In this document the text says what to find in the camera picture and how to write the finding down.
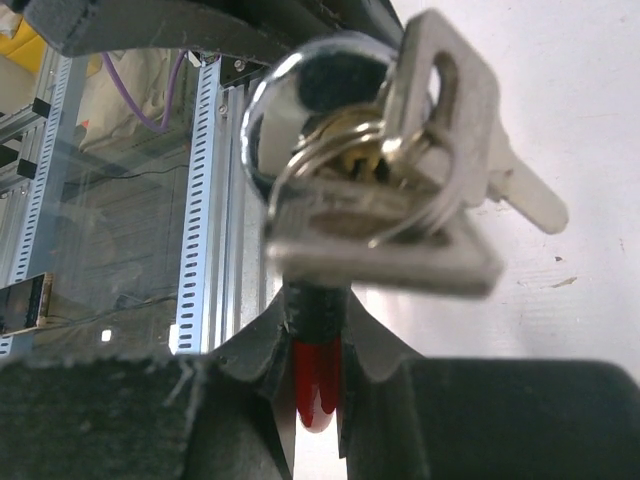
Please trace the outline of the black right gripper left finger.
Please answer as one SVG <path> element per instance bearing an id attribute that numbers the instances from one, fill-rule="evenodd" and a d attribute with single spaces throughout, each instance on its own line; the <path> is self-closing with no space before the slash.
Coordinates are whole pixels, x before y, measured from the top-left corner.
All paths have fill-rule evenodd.
<path id="1" fill-rule="evenodd" d="M 208 354 L 1 365 L 5 479 L 289 479 L 294 459 L 281 296 Z"/>

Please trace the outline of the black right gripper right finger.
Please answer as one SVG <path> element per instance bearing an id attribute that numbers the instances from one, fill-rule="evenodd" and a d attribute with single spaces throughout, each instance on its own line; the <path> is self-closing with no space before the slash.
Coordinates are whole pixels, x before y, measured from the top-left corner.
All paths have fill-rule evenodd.
<path id="1" fill-rule="evenodd" d="M 428 358 L 351 297 L 342 374 L 352 479 L 639 475 L 639 388 L 614 364 Z"/>

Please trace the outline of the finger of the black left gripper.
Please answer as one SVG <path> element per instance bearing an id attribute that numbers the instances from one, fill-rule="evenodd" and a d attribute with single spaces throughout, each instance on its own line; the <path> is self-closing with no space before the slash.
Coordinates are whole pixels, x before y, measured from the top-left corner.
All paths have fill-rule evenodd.
<path id="1" fill-rule="evenodd" d="M 168 48 L 271 64 L 312 38 L 362 32 L 397 46 L 403 27 L 388 1 L 30 0 L 10 10 L 65 57 Z"/>

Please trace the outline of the silver keys of red lock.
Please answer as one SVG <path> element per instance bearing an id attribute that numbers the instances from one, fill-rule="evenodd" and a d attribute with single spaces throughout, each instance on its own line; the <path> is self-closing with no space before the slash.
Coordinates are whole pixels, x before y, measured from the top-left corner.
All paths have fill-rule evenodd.
<path id="1" fill-rule="evenodd" d="M 499 103 L 493 70 L 455 27 L 434 9 L 414 16 L 375 118 L 296 154 L 275 185 L 356 148 L 376 155 L 388 180 L 315 181 L 331 208 L 355 220 L 327 240 L 305 238 L 298 252 L 265 248 L 267 259 L 283 276 L 321 285 L 488 295 L 502 262 L 470 209 L 505 202 L 549 235 L 569 221 L 565 203 L 513 150 Z"/>

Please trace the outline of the red cable lock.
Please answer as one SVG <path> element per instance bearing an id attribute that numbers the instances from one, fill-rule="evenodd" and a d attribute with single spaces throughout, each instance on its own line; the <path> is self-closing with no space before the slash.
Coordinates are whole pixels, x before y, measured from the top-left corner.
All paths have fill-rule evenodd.
<path id="1" fill-rule="evenodd" d="M 307 237 L 327 240 L 355 220 L 331 208 L 313 183 L 386 181 L 387 167 L 366 148 L 298 171 L 275 185 L 296 154 L 375 118 L 373 104 L 393 57 L 391 47 L 346 31 L 314 39 L 277 62 L 258 83 L 241 123 L 241 160 L 267 207 L 265 248 L 298 252 Z M 310 432 L 326 429 L 339 405 L 341 330 L 352 292 L 284 274 L 279 297 L 293 342 L 296 409 Z"/>

